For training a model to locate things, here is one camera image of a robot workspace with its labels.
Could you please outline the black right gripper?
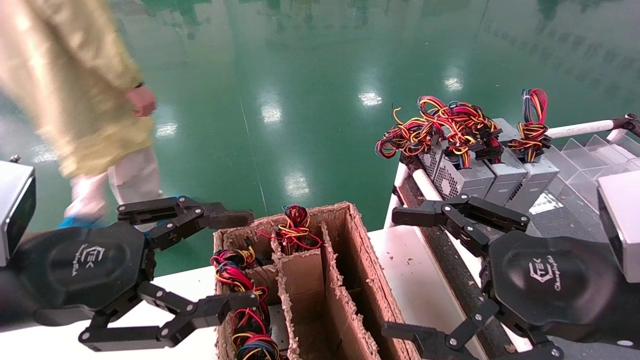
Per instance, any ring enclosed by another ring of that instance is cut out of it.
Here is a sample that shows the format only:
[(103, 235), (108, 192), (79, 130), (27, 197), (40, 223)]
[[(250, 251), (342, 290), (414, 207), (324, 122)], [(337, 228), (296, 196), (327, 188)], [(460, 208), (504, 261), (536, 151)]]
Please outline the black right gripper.
[[(382, 324), (384, 337), (410, 341), (423, 360), (474, 360), (466, 344), (492, 319), (519, 336), (525, 334), (532, 344), (530, 350), (508, 353), (501, 360), (562, 360), (564, 351), (544, 333), (578, 343), (639, 345), (639, 285), (624, 278), (608, 244), (525, 234), (528, 215), (468, 194), (393, 208), (391, 221), (440, 227), (471, 255), (487, 257), (492, 300), (483, 301), (452, 333)], [(507, 234), (490, 243), (478, 224)]]

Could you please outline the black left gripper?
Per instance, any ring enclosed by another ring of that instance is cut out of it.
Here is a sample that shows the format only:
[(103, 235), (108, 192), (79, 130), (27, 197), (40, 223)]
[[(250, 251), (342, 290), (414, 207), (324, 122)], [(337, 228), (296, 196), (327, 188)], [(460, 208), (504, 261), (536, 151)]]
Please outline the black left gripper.
[[(78, 342), (94, 352), (178, 346), (196, 330), (222, 325), (229, 313), (258, 306), (259, 298), (246, 291), (190, 301), (167, 291), (149, 282), (156, 266), (151, 249), (164, 251), (205, 229), (247, 227), (254, 219), (251, 210), (178, 196), (124, 203), (121, 222), (107, 227), (26, 235), (14, 253), (14, 326), (91, 319)], [(133, 227), (151, 223), (146, 235)], [(109, 327), (141, 302), (173, 318), (162, 326)]]

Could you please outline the bare person hand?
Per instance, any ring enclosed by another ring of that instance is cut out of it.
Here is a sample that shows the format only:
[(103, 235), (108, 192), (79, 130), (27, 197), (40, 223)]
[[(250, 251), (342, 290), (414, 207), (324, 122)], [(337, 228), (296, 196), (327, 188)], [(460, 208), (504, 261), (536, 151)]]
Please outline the bare person hand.
[(137, 117), (151, 116), (157, 107), (154, 92), (144, 83), (140, 83), (131, 89), (127, 96), (134, 106), (134, 114)]

